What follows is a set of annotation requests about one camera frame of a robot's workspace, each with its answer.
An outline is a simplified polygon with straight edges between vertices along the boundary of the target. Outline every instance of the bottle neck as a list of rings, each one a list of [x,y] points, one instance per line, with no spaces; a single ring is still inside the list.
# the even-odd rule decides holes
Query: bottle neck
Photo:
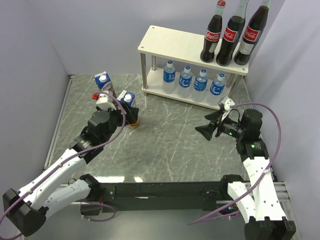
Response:
[[[217,5],[216,8],[215,8],[214,15],[222,16],[222,14],[224,13],[224,9],[225,9],[225,6]]]
[[[239,6],[234,13],[234,16],[241,17],[242,19],[246,18],[248,0],[240,0]]]
[[[261,3],[261,7],[267,7],[268,9],[270,8],[272,0],[263,0]]]

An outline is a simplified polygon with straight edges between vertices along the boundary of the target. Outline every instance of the bottle cap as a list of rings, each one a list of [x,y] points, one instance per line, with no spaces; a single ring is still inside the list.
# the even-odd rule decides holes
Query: bottle cap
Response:
[[[124,96],[124,100],[128,103],[131,101],[131,99],[132,99],[132,96],[130,94],[127,94]]]
[[[101,81],[101,82],[105,82],[105,81],[107,81],[107,77],[106,77],[106,75],[102,75],[102,76],[100,76],[99,77],[99,80]]]
[[[225,75],[223,73],[220,73],[217,78],[219,81],[223,81],[225,80]]]
[[[226,2],[223,1],[223,0],[219,0],[218,3],[217,3],[219,6],[225,6],[226,5]]]
[[[191,67],[185,66],[185,67],[184,67],[184,72],[185,72],[186,74],[190,73],[190,72],[191,72]]]
[[[173,61],[168,61],[168,62],[166,63],[166,66],[167,66],[168,68],[172,68],[172,67],[174,66],[174,62],[173,62]]]
[[[204,70],[204,69],[202,69],[202,70],[200,71],[200,76],[201,76],[201,77],[205,77],[206,75],[207,75],[207,71]]]

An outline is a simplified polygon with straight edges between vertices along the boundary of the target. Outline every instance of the soda bottle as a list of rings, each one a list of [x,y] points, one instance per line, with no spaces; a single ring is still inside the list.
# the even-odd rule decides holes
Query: soda bottle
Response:
[[[221,94],[225,88],[226,81],[225,75],[220,73],[213,81],[210,87],[209,95],[206,99],[206,102],[210,106],[215,106],[221,99]]]
[[[212,17],[205,33],[203,49],[200,58],[205,63],[210,63],[215,58],[215,49],[218,45],[222,30],[222,14],[225,9],[226,2],[219,0],[214,16]]]
[[[166,63],[166,66],[163,70],[162,90],[165,94],[172,94],[175,90],[175,77],[176,69],[174,67],[174,63],[170,60]]]
[[[191,98],[199,103],[205,98],[205,90],[207,87],[208,76],[207,71],[202,69],[198,76],[195,77]]]
[[[232,54],[245,26],[247,3],[248,0],[240,0],[237,10],[228,21],[220,51],[216,56],[216,63],[220,66],[227,66],[232,60]]]
[[[191,67],[185,66],[184,71],[180,73],[178,86],[178,96],[182,99],[185,99],[190,94],[192,76]]]
[[[243,34],[239,50],[234,56],[236,64],[245,65],[249,62],[251,54],[265,29],[271,1],[272,0],[263,0],[259,9],[251,17]]]

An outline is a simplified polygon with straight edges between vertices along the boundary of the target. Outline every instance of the coca-cola bottle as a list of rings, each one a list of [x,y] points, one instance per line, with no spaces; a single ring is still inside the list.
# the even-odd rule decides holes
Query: coca-cola bottle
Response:
[[[236,64],[245,65],[249,62],[251,54],[265,29],[271,1],[272,0],[263,0],[259,9],[251,17],[243,34],[239,50],[234,56],[234,61]]]
[[[221,66],[229,65],[232,60],[232,54],[245,26],[247,3],[248,0],[240,0],[237,10],[228,21],[222,38],[220,51],[216,56],[216,62]]]
[[[212,17],[204,36],[203,49],[200,58],[206,63],[212,62],[215,58],[215,49],[218,45],[222,30],[222,14],[225,5],[225,1],[218,1],[214,16]]]

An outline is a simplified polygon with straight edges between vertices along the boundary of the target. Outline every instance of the clear plastic bottle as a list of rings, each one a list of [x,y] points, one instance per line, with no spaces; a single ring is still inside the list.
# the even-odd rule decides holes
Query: clear plastic bottle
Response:
[[[202,69],[198,76],[195,77],[191,98],[199,103],[205,98],[205,90],[207,87],[208,77],[207,71]]]
[[[184,71],[180,73],[178,86],[178,96],[182,99],[190,95],[192,76],[191,67],[185,66]]]
[[[165,94],[172,94],[175,90],[176,69],[174,63],[170,60],[166,63],[163,70],[162,90]]]
[[[221,94],[225,88],[225,75],[220,73],[213,81],[206,102],[210,106],[215,106],[221,99]]]

